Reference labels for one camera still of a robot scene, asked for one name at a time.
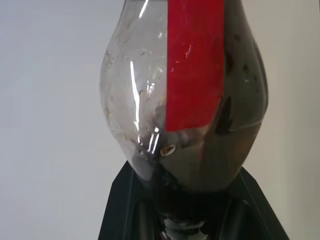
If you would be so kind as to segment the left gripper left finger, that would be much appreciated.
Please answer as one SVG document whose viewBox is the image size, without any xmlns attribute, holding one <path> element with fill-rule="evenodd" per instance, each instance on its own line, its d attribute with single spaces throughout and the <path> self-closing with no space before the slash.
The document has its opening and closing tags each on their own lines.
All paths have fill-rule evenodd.
<svg viewBox="0 0 320 240">
<path fill-rule="evenodd" d="M 111 185 L 97 240 L 161 240 L 155 206 L 128 162 Z"/>
</svg>

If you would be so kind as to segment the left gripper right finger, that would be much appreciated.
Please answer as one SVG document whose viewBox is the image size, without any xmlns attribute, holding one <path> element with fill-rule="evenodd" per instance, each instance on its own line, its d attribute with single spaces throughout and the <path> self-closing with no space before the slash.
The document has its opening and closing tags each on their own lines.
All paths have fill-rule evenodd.
<svg viewBox="0 0 320 240">
<path fill-rule="evenodd" d="M 228 187 L 219 240 L 290 240 L 257 181 L 245 168 Z"/>
</svg>

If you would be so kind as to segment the cola bottle with red label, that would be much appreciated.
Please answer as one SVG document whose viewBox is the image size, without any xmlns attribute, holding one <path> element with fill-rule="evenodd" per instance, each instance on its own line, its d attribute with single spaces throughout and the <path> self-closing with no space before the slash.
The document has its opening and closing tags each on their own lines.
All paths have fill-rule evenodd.
<svg viewBox="0 0 320 240">
<path fill-rule="evenodd" d="M 100 102 L 155 208 L 156 240 L 209 240 L 209 209 L 245 162 L 268 107 L 242 0 L 124 0 Z"/>
</svg>

